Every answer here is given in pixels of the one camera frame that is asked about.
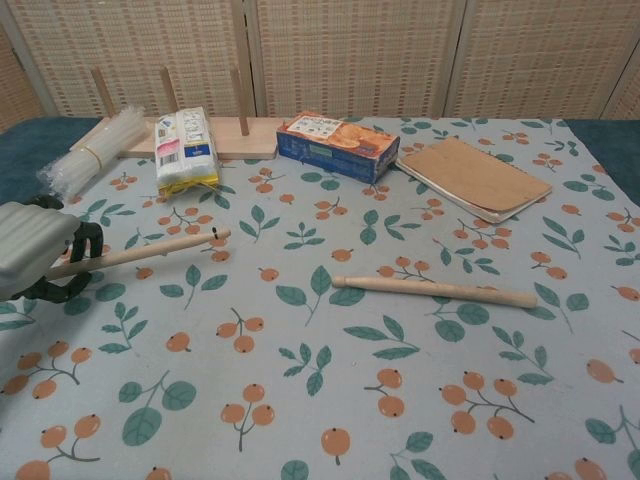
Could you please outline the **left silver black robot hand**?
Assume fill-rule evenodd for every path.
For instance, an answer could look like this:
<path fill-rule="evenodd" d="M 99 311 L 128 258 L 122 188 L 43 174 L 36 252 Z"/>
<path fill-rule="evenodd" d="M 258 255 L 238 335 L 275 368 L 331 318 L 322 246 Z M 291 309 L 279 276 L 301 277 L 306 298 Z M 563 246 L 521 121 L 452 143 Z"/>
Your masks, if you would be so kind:
<path fill-rule="evenodd" d="M 85 256 L 102 255 L 104 236 L 97 223 L 82 222 L 61 211 L 64 204 L 50 195 L 37 195 L 25 203 L 1 206 L 1 299 L 21 297 L 65 303 L 90 283 L 81 272 L 64 285 L 47 279 L 59 256 L 70 250 L 72 263 Z"/>

